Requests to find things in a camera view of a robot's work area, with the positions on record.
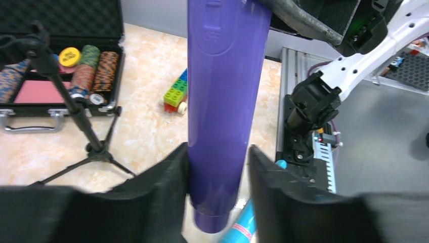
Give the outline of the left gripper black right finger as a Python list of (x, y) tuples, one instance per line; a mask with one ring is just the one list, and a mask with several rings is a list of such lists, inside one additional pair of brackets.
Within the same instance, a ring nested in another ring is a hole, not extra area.
[(259, 242), (428, 242), (428, 194), (319, 189), (248, 151)]

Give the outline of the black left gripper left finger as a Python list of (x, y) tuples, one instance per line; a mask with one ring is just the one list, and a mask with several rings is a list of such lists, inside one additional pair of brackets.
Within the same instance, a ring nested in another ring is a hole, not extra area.
[(106, 192), (1, 187), (1, 242), (184, 242), (188, 147)]

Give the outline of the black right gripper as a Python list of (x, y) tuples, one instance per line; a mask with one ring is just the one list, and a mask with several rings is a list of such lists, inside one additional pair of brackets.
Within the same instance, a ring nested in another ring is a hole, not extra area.
[(343, 56), (367, 54), (388, 33), (384, 7), (375, 1), (262, 1), (273, 12), (272, 27), (323, 41)]

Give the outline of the purple toy microphone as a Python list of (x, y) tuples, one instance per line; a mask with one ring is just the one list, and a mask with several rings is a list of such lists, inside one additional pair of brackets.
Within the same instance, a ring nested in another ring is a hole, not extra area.
[(271, 11), (192, 0), (187, 15), (189, 195), (195, 225), (218, 233), (237, 200)]

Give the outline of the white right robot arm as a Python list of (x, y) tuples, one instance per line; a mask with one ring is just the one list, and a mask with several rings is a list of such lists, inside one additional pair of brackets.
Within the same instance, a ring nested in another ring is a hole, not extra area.
[(264, 1), (302, 36), (326, 42), (340, 56), (298, 83), (282, 128), (304, 136), (324, 126), (354, 87), (412, 41), (428, 33), (428, 1)]

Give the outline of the black tripod mic stand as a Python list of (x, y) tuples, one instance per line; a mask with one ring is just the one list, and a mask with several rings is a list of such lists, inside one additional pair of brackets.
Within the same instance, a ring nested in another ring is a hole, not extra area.
[(17, 39), (12, 35), (1, 35), (1, 67), (16, 64), (24, 59), (30, 59), (32, 67), (36, 69), (41, 76), (49, 78), (64, 99), (69, 116), (73, 119), (76, 126), (83, 132), (88, 140), (88, 144), (85, 147), (87, 158), (68, 166), (46, 179), (32, 183), (32, 186), (46, 185), (70, 171), (94, 161), (110, 163), (125, 173), (135, 177), (136, 174), (134, 172), (116, 161), (113, 158), (113, 155), (109, 152), (113, 130), (117, 119), (121, 115), (121, 107), (116, 109), (115, 116), (105, 139), (102, 141), (99, 140), (92, 129), (90, 120), (85, 114), (83, 99), (72, 98), (63, 85), (63, 80), (59, 75), (58, 63), (49, 47), (49, 39), (49, 33), (38, 20), (34, 20), (31, 23), (31, 34), (28, 34), (21, 39)]

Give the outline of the cyan toy microphone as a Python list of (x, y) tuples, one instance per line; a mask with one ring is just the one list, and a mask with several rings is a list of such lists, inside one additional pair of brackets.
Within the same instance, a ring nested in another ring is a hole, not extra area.
[(252, 197), (247, 201), (239, 216), (221, 237), (222, 243), (250, 243), (257, 226)]

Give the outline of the red toy car base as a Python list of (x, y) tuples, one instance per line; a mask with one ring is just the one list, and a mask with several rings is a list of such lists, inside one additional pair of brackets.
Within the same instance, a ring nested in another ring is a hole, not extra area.
[[(187, 96), (185, 96), (185, 97), (182, 99), (182, 101), (180, 101), (180, 102), (179, 102), (179, 104), (180, 104), (181, 102), (186, 102), (186, 101), (187, 101)], [(163, 107), (164, 107), (164, 111), (167, 111), (168, 113), (173, 113), (173, 112), (177, 113), (177, 107), (178, 107), (178, 106), (172, 106), (172, 105), (170, 105), (170, 104), (164, 103), (164, 104), (163, 104)]]

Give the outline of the white toy wheel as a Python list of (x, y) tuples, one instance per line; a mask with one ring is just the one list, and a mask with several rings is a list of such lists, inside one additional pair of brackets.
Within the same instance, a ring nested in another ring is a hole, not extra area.
[(177, 107), (177, 113), (184, 115), (187, 111), (187, 103), (181, 102)]

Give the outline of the lime green toy brick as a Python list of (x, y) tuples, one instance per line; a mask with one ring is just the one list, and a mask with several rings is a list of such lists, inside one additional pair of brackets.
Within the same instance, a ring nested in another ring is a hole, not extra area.
[(173, 107), (178, 107), (185, 97), (185, 93), (175, 88), (170, 88), (163, 96), (163, 101), (165, 104), (171, 105)]

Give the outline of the blue toy brick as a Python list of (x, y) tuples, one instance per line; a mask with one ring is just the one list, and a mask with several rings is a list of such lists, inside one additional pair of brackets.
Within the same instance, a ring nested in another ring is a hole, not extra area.
[(179, 79), (184, 82), (187, 82), (187, 78), (188, 78), (187, 69), (185, 69), (183, 73), (179, 76)]

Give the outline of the red white chip stack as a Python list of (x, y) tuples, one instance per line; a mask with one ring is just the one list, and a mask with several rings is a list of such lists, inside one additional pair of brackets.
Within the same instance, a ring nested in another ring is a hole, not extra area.
[(71, 79), (69, 94), (71, 98), (88, 98), (95, 76), (95, 69), (87, 64), (77, 66)]

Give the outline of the orange black chip stack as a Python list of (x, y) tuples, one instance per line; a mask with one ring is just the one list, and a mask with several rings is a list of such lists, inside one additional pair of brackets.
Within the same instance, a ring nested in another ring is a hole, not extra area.
[(105, 93), (112, 91), (118, 59), (119, 55), (116, 52), (105, 51), (101, 53), (90, 95), (91, 103), (96, 105), (103, 104), (105, 102)]

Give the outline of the green chip stack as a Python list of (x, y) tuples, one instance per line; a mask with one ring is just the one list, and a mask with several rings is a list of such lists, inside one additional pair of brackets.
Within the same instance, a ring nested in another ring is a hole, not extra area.
[(81, 52), (79, 64), (89, 65), (97, 68), (101, 51), (92, 45), (85, 45)]

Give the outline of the red playing card deck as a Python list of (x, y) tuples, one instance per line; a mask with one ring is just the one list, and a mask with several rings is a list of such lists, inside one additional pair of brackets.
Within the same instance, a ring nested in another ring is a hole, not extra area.
[(26, 80), (14, 100), (14, 103), (25, 104), (57, 104), (63, 102), (56, 86), (49, 80)]

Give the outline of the yellow round dealer chip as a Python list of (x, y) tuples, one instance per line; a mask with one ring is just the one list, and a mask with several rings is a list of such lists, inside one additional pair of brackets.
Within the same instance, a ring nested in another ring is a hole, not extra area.
[(75, 47), (67, 47), (58, 55), (59, 63), (64, 67), (74, 67), (81, 58), (81, 52)]

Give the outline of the black poker chip case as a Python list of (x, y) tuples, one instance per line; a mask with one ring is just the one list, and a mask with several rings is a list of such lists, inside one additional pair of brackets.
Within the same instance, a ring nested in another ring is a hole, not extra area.
[[(67, 47), (82, 49), (96, 46), (101, 52), (119, 55), (113, 89), (106, 92), (100, 105), (87, 102), (87, 116), (113, 116), (117, 109), (124, 65), (124, 22), (121, 1), (1, 1), (1, 34), (22, 38), (31, 33), (31, 23), (41, 22), (50, 36), (50, 48), (59, 54)], [(21, 79), (18, 89), (8, 103), (1, 104), (1, 127), (11, 133), (47, 133), (62, 128), (62, 118), (68, 115), (64, 103), (25, 104), (14, 100), (26, 80), (48, 80), (29, 71)], [(10, 117), (51, 117), (54, 127), (13, 128)]]

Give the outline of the blue tan chip stack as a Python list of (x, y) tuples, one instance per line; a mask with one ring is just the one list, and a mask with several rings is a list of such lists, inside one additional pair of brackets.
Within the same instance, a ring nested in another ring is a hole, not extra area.
[(8, 103), (18, 89), (25, 75), (30, 60), (25, 59), (17, 64), (6, 65), (1, 71), (1, 103)]

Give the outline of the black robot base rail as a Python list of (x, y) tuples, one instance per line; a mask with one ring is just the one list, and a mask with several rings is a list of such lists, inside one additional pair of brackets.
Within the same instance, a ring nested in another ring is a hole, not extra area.
[(322, 73), (308, 74), (307, 54), (283, 48), (276, 160), (310, 184), (336, 193), (333, 149), (338, 145), (329, 122), (338, 115), (340, 88), (329, 87)]

